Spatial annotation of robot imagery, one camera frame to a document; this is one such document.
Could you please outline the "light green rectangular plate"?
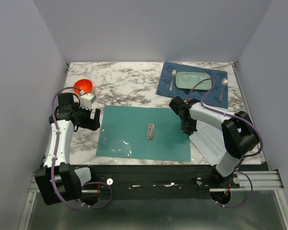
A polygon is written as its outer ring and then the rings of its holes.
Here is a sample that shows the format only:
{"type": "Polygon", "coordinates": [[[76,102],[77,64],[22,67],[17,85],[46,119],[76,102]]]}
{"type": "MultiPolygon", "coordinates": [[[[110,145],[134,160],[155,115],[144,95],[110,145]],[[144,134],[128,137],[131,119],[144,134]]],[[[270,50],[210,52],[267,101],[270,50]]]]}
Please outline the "light green rectangular plate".
{"type": "Polygon", "coordinates": [[[176,86],[179,89],[192,90],[195,85],[200,81],[207,79],[206,81],[197,85],[194,89],[207,91],[212,87],[211,77],[207,73],[202,72],[177,72],[176,74],[176,86]]]}

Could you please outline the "aluminium frame rail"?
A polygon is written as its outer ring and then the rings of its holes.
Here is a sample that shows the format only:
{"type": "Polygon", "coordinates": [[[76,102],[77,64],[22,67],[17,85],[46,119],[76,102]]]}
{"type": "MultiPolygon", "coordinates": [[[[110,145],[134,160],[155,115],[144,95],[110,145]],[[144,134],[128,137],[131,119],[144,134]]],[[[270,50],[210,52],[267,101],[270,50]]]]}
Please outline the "aluminium frame rail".
{"type": "MultiPolygon", "coordinates": [[[[253,191],[267,191],[267,190],[282,190],[284,188],[283,183],[281,181],[280,175],[277,171],[254,171],[254,172],[243,172],[248,175],[253,185],[253,191]]],[[[234,185],[229,185],[230,191],[249,191],[251,190],[250,182],[245,175],[238,174],[239,179],[239,188],[234,188],[234,185]]],[[[182,189],[184,186],[182,183],[177,184],[171,182],[169,184],[162,185],[131,185],[127,186],[127,190],[131,190],[133,188],[178,188],[182,189]]],[[[227,185],[225,188],[210,188],[210,192],[225,192],[228,189],[227,185]]],[[[30,186],[28,192],[31,193],[39,193],[39,188],[35,182],[34,177],[32,176],[30,186]]],[[[100,189],[89,189],[86,187],[82,188],[82,193],[100,193],[100,189]]]]}

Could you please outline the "orange plastic bowl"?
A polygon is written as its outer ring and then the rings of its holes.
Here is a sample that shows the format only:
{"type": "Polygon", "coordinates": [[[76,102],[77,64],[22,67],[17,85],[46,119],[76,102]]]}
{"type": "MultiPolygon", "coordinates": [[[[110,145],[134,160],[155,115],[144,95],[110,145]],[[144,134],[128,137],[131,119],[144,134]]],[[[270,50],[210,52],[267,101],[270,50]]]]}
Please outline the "orange plastic bowl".
{"type": "Polygon", "coordinates": [[[93,83],[89,79],[80,79],[75,84],[74,92],[80,95],[80,91],[78,89],[83,90],[85,93],[91,93],[93,90],[93,83]]]}

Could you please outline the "teal plastic file folder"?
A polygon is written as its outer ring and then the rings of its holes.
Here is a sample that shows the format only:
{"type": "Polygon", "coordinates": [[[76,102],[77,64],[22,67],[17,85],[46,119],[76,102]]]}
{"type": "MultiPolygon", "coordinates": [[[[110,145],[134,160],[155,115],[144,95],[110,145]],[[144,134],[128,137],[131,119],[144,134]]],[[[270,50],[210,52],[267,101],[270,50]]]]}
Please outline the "teal plastic file folder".
{"type": "Polygon", "coordinates": [[[161,161],[191,161],[189,137],[170,108],[107,105],[96,150],[99,157],[161,161]],[[154,138],[147,140],[153,123],[154,138]]]}

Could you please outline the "silver spoon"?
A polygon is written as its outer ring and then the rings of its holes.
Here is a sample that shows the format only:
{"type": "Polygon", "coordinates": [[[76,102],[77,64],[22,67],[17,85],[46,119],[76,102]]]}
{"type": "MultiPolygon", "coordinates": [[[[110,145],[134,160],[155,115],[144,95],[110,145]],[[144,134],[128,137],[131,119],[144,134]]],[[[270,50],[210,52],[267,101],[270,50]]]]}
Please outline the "silver spoon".
{"type": "Polygon", "coordinates": [[[224,92],[224,89],[227,87],[227,85],[228,85],[228,80],[227,80],[227,78],[222,79],[222,81],[221,81],[222,89],[221,89],[219,101],[222,101],[222,100],[223,100],[223,92],[224,92]]]}

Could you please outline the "silver metal folder clip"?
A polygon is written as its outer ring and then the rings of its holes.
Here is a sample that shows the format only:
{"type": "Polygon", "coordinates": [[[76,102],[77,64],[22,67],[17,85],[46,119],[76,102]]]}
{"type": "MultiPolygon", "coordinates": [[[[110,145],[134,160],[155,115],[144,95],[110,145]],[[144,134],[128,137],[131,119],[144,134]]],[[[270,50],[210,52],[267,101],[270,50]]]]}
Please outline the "silver metal folder clip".
{"type": "Polygon", "coordinates": [[[150,123],[147,125],[147,140],[153,140],[154,128],[155,128],[155,125],[153,123],[150,123]]]}

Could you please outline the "black mounting base rail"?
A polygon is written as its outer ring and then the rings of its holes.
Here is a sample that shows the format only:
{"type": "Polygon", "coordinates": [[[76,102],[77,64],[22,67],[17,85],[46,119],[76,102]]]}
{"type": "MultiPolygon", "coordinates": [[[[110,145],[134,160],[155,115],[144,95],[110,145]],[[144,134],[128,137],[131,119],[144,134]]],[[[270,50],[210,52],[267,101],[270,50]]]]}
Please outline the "black mounting base rail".
{"type": "Polygon", "coordinates": [[[113,199],[209,199],[210,192],[239,188],[238,177],[213,174],[208,165],[90,165],[92,181],[112,179],[113,199]]]}

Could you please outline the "blue patterned placemat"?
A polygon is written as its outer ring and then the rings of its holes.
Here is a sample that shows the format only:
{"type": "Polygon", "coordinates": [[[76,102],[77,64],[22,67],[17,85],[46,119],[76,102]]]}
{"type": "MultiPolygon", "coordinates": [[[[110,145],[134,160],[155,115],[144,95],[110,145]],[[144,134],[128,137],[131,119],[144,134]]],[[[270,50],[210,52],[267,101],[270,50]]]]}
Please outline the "blue patterned placemat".
{"type": "Polygon", "coordinates": [[[156,93],[161,96],[200,100],[212,87],[211,80],[215,80],[215,86],[207,95],[204,103],[210,106],[228,108],[228,89],[221,82],[228,79],[226,71],[203,69],[172,62],[165,62],[156,93]]]}

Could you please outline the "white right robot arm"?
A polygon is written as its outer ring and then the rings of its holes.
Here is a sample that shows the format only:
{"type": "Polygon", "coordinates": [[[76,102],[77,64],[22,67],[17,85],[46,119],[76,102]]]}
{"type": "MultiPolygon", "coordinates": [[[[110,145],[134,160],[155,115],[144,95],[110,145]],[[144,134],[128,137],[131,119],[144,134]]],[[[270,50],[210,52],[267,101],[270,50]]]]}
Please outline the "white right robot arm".
{"type": "Polygon", "coordinates": [[[213,166],[211,182],[221,188],[228,183],[229,177],[246,154],[253,150],[262,140],[245,111],[226,113],[204,105],[196,99],[188,102],[175,97],[169,103],[170,108],[181,119],[181,132],[189,136],[192,144],[199,137],[198,122],[210,125],[221,131],[225,152],[219,156],[211,150],[205,150],[202,155],[213,166]]]}

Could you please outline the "silver fork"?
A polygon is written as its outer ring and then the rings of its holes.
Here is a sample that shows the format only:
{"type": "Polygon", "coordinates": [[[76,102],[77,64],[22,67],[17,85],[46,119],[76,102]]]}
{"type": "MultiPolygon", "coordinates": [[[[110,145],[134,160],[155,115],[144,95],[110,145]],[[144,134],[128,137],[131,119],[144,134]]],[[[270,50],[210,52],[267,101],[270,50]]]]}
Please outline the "silver fork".
{"type": "Polygon", "coordinates": [[[173,88],[173,82],[174,82],[174,79],[176,77],[176,74],[177,74],[177,71],[174,69],[172,71],[172,74],[171,74],[171,83],[170,83],[170,87],[169,87],[169,90],[172,91],[172,88],[173,88]]]}

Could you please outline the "printed paper stack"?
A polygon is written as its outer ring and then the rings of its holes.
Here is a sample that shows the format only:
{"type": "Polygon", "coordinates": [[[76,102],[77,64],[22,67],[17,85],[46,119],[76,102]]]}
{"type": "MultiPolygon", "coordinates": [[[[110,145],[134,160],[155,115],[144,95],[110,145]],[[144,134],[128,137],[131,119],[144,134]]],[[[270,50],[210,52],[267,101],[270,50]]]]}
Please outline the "printed paper stack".
{"type": "Polygon", "coordinates": [[[189,140],[212,166],[218,164],[226,153],[222,132],[204,122],[197,121],[197,131],[189,136],[189,140]]]}

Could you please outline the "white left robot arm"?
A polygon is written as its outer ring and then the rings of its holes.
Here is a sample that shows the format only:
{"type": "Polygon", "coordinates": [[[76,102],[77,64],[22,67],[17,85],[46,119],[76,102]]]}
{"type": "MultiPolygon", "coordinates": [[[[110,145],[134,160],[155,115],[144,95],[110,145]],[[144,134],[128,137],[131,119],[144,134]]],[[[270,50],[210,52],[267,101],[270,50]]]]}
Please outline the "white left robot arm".
{"type": "Polygon", "coordinates": [[[58,106],[49,117],[50,145],[42,168],[35,171],[35,181],[46,205],[77,200],[82,187],[96,186],[95,171],[90,166],[75,167],[70,164],[72,135],[79,128],[96,131],[100,128],[100,109],[92,110],[96,100],[93,93],[82,93],[78,101],[75,94],[63,92],[55,96],[58,106]]]}

